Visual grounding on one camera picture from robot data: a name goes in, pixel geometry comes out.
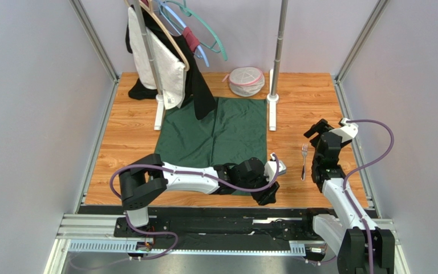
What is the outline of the silver metal fork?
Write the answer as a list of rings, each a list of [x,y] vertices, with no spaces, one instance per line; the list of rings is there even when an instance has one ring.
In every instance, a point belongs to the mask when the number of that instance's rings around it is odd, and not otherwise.
[[[306,160],[307,160],[307,155],[308,155],[308,150],[309,150],[309,144],[308,143],[304,143],[302,145],[302,175],[301,175],[301,181],[305,181],[306,179]]]

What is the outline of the dark green cloth napkin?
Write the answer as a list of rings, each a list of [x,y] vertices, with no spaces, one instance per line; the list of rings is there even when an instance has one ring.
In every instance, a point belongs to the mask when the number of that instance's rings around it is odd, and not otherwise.
[[[166,111],[155,147],[167,168],[212,173],[213,166],[267,161],[265,100],[216,98],[217,107],[196,118],[196,105]]]

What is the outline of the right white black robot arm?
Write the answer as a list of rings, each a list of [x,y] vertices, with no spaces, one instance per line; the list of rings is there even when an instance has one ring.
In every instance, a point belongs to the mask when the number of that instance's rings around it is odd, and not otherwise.
[[[335,254],[339,273],[394,273],[395,237],[380,228],[363,209],[352,192],[349,177],[386,157],[394,146],[394,134],[382,122],[375,121],[390,135],[387,150],[375,160],[345,173],[339,164],[341,150],[359,132],[358,120],[343,118],[334,128],[321,119],[304,134],[314,148],[311,177],[319,191],[331,203],[334,215],[315,209],[309,214],[311,229]]]

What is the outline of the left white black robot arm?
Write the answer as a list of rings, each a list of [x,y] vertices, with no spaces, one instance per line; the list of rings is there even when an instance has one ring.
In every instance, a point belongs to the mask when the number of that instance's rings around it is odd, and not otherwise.
[[[263,163],[250,158],[240,164],[226,163],[212,167],[181,167],[150,154],[120,170],[120,189],[114,191],[130,223],[137,228],[149,223],[148,206],[165,192],[198,192],[207,195],[248,193],[259,206],[276,202],[277,179],[286,173],[286,166],[276,154]]]

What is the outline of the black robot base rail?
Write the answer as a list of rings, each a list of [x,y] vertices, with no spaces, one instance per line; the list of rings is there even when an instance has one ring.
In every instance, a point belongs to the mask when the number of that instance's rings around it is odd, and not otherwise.
[[[289,251],[291,240],[320,240],[311,221],[325,208],[150,207],[146,231],[154,249],[175,251]]]

